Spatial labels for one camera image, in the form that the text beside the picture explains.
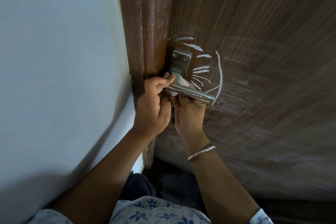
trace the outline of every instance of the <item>silver bangle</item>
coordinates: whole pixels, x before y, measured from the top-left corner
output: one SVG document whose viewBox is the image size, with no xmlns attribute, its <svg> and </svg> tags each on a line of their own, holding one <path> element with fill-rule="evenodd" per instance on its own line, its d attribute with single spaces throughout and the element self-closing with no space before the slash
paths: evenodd
<svg viewBox="0 0 336 224">
<path fill-rule="evenodd" d="M 210 146 L 207 146 L 205 147 L 204 149 L 200 150 L 198 153 L 194 154 L 194 155 L 191 155 L 189 158 L 188 158 L 188 161 L 192 161 L 194 158 L 196 158 L 198 155 L 202 154 L 202 153 L 205 153 L 205 152 L 208 152 L 212 149 L 215 149 L 216 146 L 214 145 L 210 145 Z"/>
</svg>

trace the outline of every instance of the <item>white wall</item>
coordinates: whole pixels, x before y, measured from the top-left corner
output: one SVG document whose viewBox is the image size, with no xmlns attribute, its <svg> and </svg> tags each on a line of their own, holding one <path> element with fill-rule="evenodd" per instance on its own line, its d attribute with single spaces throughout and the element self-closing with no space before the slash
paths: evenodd
<svg viewBox="0 0 336 224">
<path fill-rule="evenodd" d="M 133 119 L 118 0 L 0 0 L 1 223 L 71 186 Z"/>
</svg>

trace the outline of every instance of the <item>hand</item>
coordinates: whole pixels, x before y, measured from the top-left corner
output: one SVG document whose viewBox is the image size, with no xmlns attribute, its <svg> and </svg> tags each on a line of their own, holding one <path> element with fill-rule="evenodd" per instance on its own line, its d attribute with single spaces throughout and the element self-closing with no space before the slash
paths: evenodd
<svg viewBox="0 0 336 224">
<path fill-rule="evenodd" d="M 203 134 L 205 102 L 180 94 L 172 96 L 171 100 L 175 108 L 175 127 L 184 141 Z"/>
<path fill-rule="evenodd" d="M 159 93 L 175 80 L 175 75 L 165 74 L 165 78 L 153 77 L 145 80 L 145 93 L 138 99 L 133 131 L 153 139 L 161 133 L 170 121 L 171 105 Z"/>
</svg>

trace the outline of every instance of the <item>forearm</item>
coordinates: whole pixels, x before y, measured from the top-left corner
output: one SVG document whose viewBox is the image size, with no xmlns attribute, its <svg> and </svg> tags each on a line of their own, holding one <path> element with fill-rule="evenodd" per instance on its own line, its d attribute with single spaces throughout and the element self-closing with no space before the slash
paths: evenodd
<svg viewBox="0 0 336 224">
<path fill-rule="evenodd" d="M 187 142 L 189 155 L 210 145 L 204 133 Z M 257 203 L 215 150 L 197 156 L 191 164 L 212 223 L 246 223 L 258 211 Z"/>
<path fill-rule="evenodd" d="M 107 223 L 132 166 L 150 138 L 130 130 L 53 209 L 73 223 Z"/>
</svg>

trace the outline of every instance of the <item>floral shirt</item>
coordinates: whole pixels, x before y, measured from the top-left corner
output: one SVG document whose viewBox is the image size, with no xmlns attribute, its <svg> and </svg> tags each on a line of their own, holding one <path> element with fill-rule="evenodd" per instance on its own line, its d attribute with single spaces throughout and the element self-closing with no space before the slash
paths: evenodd
<svg viewBox="0 0 336 224">
<path fill-rule="evenodd" d="M 59 212 L 42 209 L 37 212 L 29 224 L 72 224 Z M 141 197 L 135 201 L 118 201 L 109 224 L 130 223 L 177 223 L 177 224 L 210 224 L 210 220 L 200 211 L 172 204 L 156 197 Z M 260 209 L 248 224 L 271 224 L 272 221 Z"/>
</svg>

